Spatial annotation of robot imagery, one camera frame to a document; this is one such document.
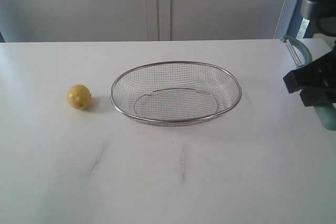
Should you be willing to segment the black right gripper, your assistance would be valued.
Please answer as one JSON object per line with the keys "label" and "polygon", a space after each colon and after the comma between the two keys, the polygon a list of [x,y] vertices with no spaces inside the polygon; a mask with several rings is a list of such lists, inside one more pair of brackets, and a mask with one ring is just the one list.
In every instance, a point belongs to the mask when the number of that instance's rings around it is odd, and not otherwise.
{"label": "black right gripper", "polygon": [[335,52],[289,71],[283,80],[289,93],[302,90],[300,97],[306,107],[335,103]]}

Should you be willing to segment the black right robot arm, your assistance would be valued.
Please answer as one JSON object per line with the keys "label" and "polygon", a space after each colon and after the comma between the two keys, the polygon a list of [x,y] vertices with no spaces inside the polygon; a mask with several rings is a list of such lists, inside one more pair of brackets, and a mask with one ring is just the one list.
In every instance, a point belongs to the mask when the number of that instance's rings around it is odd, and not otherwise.
{"label": "black right robot arm", "polygon": [[[323,35],[335,37],[335,33],[321,25],[322,19],[335,17],[335,0],[303,0],[301,15],[314,21]],[[296,65],[295,70],[283,77],[288,92],[299,91],[306,107],[332,108],[335,104],[335,47],[313,60],[311,52],[301,41],[288,35],[280,40],[286,44]]]}

